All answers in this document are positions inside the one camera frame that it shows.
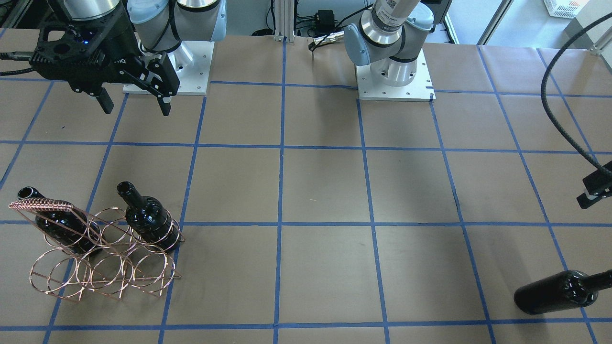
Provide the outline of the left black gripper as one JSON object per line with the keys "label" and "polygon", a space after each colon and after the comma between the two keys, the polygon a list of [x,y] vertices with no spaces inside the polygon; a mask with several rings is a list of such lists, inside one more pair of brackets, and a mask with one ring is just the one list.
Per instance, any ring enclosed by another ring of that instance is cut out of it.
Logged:
{"label": "left black gripper", "polygon": [[612,178],[599,170],[583,178],[584,193],[577,197],[579,206],[588,209],[599,200],[608,198],[612,195]]}

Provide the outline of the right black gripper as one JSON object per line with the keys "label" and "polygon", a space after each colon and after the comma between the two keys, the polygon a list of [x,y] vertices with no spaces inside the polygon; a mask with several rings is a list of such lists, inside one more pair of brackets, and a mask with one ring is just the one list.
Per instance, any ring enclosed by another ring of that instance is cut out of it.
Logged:
{"label": "right black gripper", "polygon": [[104,83],[132,84],[153,94],[163,116],[170,115],[180,85],[166,54],[147,57],[140,51],[126,12],[88,21],[46,20],[29,63],[48,80],[92,94],[107,115],[114,102]]}

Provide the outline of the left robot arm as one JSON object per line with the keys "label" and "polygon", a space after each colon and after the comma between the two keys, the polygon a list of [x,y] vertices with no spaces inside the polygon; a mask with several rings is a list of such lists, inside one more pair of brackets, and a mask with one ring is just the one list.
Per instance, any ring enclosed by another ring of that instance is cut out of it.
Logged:
{"label": "left robot arm", "polygon": [[[359,13],[359,22],[349,24],[344,29],[345,49],[356,66],[372,65],[382,60],[391,61],[394,69],[411,65],[418,58],[426,36],[433,27],[431,9],[419,0],[376,0]],[[551,59],[540,85],[541,103],[550,122],[560,135],[595,167],[594,172],[583,178],[584,192],[577,197],[582,209],[588,209],[599,200],[610,198],[611,164],[600,164],[564,129],[549,106],[547,88],[553,68],[564,52],[577,39],[610,18],[611,14],[607,13],[570,37]]]}

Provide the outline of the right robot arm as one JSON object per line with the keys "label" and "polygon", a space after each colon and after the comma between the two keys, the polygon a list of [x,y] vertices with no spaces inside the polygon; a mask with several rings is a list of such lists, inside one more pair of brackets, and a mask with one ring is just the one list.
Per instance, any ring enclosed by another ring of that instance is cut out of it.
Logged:
{"label": "right robot arm", "polygon": [[48,80],[114,108],[105,84],[149,93],[162,114],[177,95],[205,95],[214,43],[227,34],[224,0],[51,0],[55,19],[23,58]]}

